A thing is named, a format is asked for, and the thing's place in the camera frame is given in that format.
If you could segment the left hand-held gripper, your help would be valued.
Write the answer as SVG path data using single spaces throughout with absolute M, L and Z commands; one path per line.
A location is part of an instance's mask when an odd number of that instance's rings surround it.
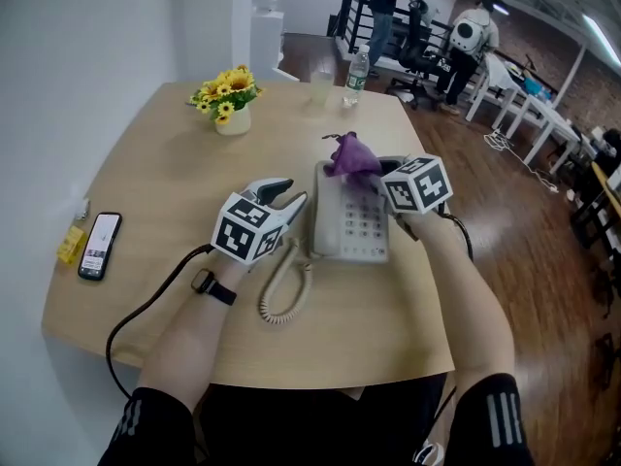
M 269 178 L 232 193 L 218 213 L 211 245 L 244 265 L 252 265 L 272 253 L 308 203 L 309 195 L 303 191 L 286 204 L 284 217 L 270 207 L 292 185 L 290 179 Z

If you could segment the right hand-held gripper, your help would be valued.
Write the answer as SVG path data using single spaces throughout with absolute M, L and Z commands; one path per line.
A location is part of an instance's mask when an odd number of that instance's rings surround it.
M 453 195 L 442 160 L 431 154 L 401 163 L 380 184 L 395 214 L 425 215 Z

